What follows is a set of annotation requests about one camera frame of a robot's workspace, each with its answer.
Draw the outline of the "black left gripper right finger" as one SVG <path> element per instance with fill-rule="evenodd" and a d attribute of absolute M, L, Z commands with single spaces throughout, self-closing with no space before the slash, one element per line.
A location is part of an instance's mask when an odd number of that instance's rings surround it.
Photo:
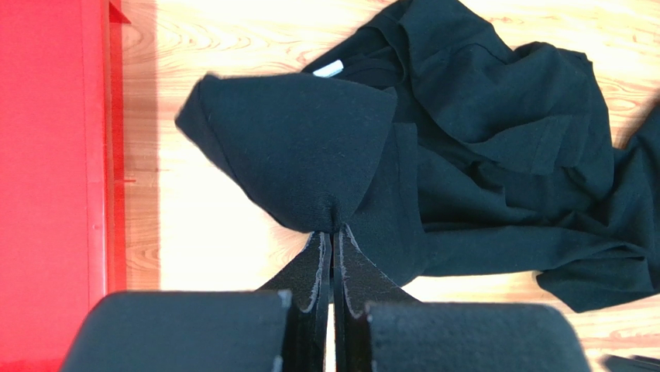
<path fill-rule="evenodd" d="M 348 226 L 334 237 L 340 371 L 587 371 L 573 327 L 534 304 L 423 302 L 380 271 Z"/>

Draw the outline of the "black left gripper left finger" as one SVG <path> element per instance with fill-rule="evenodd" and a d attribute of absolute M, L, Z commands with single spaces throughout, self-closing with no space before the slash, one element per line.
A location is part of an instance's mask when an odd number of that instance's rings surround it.
<path fill-rule="evenodd" d="M 255 291 L 123 291 L 88 313 L 64 371 L 320 371 L 331 247 L 323 232 Z"/>

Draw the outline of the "black t shirt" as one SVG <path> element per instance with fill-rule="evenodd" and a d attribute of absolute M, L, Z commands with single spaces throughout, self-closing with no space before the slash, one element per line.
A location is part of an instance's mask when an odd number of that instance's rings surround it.
<path fill-rule="evenodd" d="M 175 123 L 282 226 L 396 284 L 534 270 L 575 312 L 659 292 L 659 111 L 623 149 L 583 53 L 399 1 L 300 73 L 204 76 Z"/>

